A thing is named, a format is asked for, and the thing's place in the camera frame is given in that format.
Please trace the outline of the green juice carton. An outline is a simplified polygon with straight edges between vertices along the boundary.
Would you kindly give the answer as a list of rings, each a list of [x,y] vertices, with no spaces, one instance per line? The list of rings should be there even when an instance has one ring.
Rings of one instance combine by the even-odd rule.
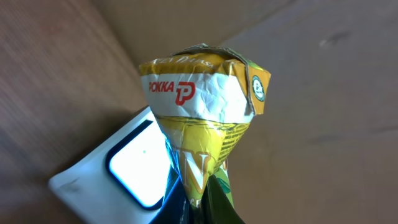
[[[263,114],[271,74],[229,48],[206,44],[143,63],[139,70],[173,166],[198,209],[210,177],[253,117]]]

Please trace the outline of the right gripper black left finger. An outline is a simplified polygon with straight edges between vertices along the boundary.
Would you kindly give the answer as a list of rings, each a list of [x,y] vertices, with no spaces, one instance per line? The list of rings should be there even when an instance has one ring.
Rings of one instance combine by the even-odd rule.
[[[189,224],[190,206],[180,178],[171,188],[163,206],[150,224]]]

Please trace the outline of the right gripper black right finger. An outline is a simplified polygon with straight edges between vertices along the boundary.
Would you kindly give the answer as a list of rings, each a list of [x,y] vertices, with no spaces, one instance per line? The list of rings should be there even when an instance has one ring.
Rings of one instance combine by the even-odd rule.
[[[214,175],[208,179],[205,193],[202,197],[202,210],[204,223],[244,224]]]

